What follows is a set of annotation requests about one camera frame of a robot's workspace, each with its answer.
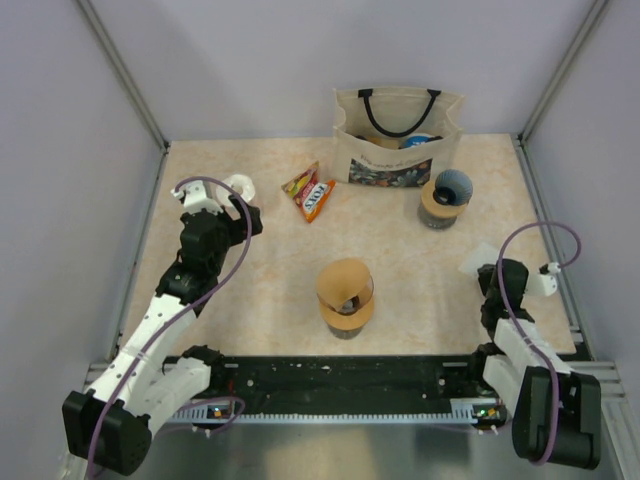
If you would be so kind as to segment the white paper sheet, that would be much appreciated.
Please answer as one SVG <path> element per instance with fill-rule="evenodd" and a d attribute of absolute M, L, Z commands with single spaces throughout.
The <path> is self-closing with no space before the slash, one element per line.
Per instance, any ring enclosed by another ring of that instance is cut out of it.
<path fill-rule="evenodd" d="M 463 274 L 477 277 L 478 270 L 485 265 L 495 265 L 498 256 L 499 250 L 496 247 L 483 242 L 465 257 L 458 270 Z"/>

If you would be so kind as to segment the brown paper coffee filter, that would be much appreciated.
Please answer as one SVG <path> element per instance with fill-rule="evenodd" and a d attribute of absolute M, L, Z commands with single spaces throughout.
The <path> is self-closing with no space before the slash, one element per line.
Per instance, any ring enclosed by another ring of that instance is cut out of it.
<path fill-rule="evenodd" d="M 319 302 L 343 316 L 354 315 L 372 299 L 374 284 L 367 265 L 357 258 L 344 258 L 327 265 L 316 280 Z"/>

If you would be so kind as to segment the blue ribbed dripper cone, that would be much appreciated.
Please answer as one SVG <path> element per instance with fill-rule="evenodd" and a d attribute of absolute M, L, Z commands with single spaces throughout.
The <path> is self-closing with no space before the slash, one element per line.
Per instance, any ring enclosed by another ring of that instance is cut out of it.
<path fill-rule="evenodd" d="M 445 206 L 466 205 L 472 195 L 472 181 L 468 175 L 460 170 L 445 170 L 435 179 L 433 196 L 438 204 Z"/>

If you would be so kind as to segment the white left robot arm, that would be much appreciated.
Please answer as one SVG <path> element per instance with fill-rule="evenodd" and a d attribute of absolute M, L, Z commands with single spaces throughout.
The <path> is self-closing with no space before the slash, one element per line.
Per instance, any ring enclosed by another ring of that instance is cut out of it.
<path fill-rule="evenodd" d="M 85 476 L 105 470 L 129 476 L 144 461 L 151 442 L 192 397 L 216 396 L 226 387 L 225 370 L 205 346 L 187 350 L 168 372 L 165 358 L 227 279 L 220 275 L 228 251 L 247 248 L 263 230 L 259 208 L 238 196 L 239 211 L 202 208 L 185 212 L 180 249 L 161 277 L 140 324 L 102 374 L 62 405 L 69 452 L 87 462 Z"/>

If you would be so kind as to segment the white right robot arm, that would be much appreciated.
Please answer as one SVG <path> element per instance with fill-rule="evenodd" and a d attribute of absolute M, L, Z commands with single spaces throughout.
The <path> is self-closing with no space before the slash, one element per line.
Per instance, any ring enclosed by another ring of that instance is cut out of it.
<path fill-rule="evenodd" d="M 466 380 L 474 393 L 495 391 L 502 400 L 519 457 L 593 470 L 601 459 L 600 383 L 563 361 L 522 305 L 527 295 L 553 295 L 558 271 L 551 263 L 532 273 L 511 259 L 478 268 L 491 341 L 477 349 Z"/>

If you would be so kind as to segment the wrapped white paper roll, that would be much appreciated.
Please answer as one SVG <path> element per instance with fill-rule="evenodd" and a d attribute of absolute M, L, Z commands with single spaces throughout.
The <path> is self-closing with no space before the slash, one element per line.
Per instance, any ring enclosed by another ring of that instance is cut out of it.
<path fill-rule="evenodd" d="M 224 180 L 224 183 L 239 193 L 243 200 L 250 203 L 256 196 L 256 188 L 252 179 L 244 174 L 233 174 Z"/>

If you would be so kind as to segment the orange Fox's candy bag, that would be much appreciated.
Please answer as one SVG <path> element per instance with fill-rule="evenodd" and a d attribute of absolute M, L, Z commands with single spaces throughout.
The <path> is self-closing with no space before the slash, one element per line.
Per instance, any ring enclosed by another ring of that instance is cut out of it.
<path fill-rule="evenodd" d="M 320 214 L 336 185 L 334 180 L 321 181 L 319 168 L 319 162 L 316 161 L 281 186 L 282 191 L 295 203 L 308 223 L 312 223 Z"/>

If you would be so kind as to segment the grey ribbed glass mug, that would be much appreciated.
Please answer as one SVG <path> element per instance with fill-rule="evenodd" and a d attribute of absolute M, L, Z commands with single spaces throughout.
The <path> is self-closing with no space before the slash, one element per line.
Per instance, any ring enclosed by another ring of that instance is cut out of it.
<path fill-rule="evenodd" d="M 456 216 L 447 218 L 438 217 L 423 209 L 418 210 L 418 217 L 422 224 L 434 230 L 446 230 L 457 221 Z"/>

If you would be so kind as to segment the beige floral tote bag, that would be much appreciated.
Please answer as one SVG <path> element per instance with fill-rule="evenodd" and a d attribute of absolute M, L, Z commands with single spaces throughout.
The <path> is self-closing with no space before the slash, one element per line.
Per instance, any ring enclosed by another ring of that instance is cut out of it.
<path fill-rule="evenodd" d="M 334 92 L 333 179 L 418 188 L 452 167 L 465 97 L 417 87 Z"/>

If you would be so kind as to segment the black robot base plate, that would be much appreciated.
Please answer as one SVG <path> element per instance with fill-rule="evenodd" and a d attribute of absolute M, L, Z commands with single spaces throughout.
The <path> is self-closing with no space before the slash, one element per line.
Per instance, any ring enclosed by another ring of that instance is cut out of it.
<path fill-rule="evenodd" d="M 251 414 L 449 413 L 453 399 L 497 395 L 468 370 L 467 356 L 222 356 L 204 400 L 227 395 Z"/>

